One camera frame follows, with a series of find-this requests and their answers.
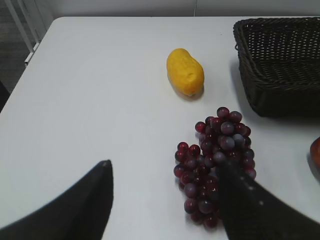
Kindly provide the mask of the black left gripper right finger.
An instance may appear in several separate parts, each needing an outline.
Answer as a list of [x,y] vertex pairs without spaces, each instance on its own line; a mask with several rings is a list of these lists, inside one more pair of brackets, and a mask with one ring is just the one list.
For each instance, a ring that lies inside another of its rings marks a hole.
[[233,162],[218,171],[220,216],[230,240],[318,240],[320,224],[293,209]]

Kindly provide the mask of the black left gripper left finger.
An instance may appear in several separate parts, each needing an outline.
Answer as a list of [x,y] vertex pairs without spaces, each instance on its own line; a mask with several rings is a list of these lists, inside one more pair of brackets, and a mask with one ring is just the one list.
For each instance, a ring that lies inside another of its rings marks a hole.
[[35,212],[0,230],[2,240],[100,240],[113,206],[110,160],[94,166],[72,187]]

